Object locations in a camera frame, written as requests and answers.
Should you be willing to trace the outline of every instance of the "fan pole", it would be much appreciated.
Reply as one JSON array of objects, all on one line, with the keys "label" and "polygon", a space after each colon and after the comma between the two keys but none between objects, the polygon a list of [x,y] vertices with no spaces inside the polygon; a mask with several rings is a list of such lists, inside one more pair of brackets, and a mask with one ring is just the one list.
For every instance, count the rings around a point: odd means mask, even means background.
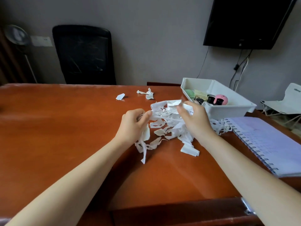
[{"label": "fan pole", "polygon": [[26,60],[27,60],[28,66],[29,66],[30,71],[31,71],[31,73],[32,73],[32,75],[33,75],[33,78],[35,79],[35,82],[38,83],[38,82],[37,82],[37,79],[36,79],[36,76],[35,76],[35,74],[33,73],[33,70],[32,70],[31,65],[30,65],[30,63],[29,63],[29,60],[28,60],[27,55],[25,54],[24,56],[25,56],[25,58],[26,58]]}]

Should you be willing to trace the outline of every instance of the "standing fan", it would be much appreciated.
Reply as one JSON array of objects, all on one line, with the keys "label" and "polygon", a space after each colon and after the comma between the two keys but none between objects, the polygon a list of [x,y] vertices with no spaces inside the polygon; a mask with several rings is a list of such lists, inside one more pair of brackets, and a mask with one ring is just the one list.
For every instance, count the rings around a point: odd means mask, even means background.
[{"label": "standing fan", "polygon": [[26,58],[26,61],[28,63],[28,66],[30,68],[30,71],[32,73],[32,76],[33,78],[35,79],[35,82],[37,82],[37,79],[36,79],[36,76],[35,74],[33,73],[33,70],[31,68],[31,65],[29,63],[29,60],[28,60],[28,57],[27,57],[27,54],[26,54],[26,49],[27,49],[27,46],[29,45],[29,36],[28,34],[25,32],[24,29],[16,26],[16,25],[7,25],[5,28],[4,28],[4,34],[6,36],[6,38],[12,42],[13,44],[16,45],[17,49],[24,54],[25,58]]}]

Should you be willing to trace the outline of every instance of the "storage box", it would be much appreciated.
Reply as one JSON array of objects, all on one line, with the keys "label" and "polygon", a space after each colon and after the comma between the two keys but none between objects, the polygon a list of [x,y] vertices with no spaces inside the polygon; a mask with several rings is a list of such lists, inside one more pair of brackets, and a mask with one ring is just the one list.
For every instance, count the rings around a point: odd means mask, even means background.
[{"label": "storage box", "polygon": [[210,119],[220,120],[231,117],[243,117],[246,112],[253,112],[256,105],[237,92],[224,86],[216,80],[212,79],[195,79],[195,78],[183,78],[181,89],[185,96],[191,101],[193,99],[185,92],[185,89],[199,90],[201,92],[218,95],[222,94],[228,98],[227,105],[212,105],[204,102],[202,106],[205,107],[206,112]]}]

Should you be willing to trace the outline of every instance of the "notebook spiral binding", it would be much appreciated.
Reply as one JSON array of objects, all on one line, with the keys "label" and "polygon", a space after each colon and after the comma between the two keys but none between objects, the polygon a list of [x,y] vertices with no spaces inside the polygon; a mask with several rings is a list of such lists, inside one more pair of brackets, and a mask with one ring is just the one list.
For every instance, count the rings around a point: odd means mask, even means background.
[{"label": "notebook spiral binding", "polygon": [[[228,125],[232,125],[232,123],[230,123],[230,121],[228,119],[227,120],[227,124]],[[269,163],[267,161],[269,161],[269,159],[265,158],[263,154],[261,154],[260,150],[257,150],[257,147],[253,146],[253,144],[250,142],[250,140],[246,140],[246,137],[243,136],[242,133],[240,133],[240,131],[237,131],[237,128],[235,128],[235,126],[231,126],[232,131],[235,133],[235,135],[237,135],[237,137],[254,153],[254,155],[257,156],[257,158],[276,176],[276,170],[278,170],[278,168],[276,167],[272,167],[273,163]]]}]

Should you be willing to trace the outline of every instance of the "desk surface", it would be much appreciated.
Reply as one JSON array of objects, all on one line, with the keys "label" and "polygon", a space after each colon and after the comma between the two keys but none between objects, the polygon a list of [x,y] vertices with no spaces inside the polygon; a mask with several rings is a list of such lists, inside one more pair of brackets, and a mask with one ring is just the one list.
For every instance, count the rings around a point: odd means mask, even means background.
[{"label": "desk surface", "polygon": [[[83,162],[118,130],[122,114],[183,99],[179,87],[151,86],[154,100],[136,91],[146,86],[9,84],[0,87],[0,218],[13,217],[47,187]],[[125,93],[122,101],[116,96]],[[259,112],[250,114],[301,143]],[[151,139],[156,136],[151,130]],[[264,167],[235,136],[223,138]],[[163,141],[143,157],[132,146],[112,168],[92,207],[120,210],[139,206],[240,196],[211,155],[196,141],[198,157],[180,152],[178,139]],[[299,189],[300,180],[287,178]]]}]

